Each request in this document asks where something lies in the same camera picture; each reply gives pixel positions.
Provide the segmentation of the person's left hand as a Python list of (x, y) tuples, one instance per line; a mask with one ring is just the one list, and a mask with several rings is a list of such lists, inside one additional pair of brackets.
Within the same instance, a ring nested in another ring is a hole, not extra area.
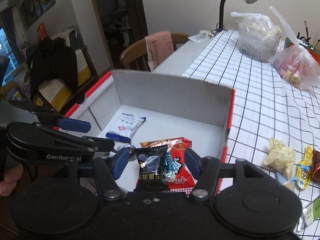
[(1, 197), (9, 196), (23, 174), (23, 165), (8, 167), (4, 171), (4, 180), (0, 182)]

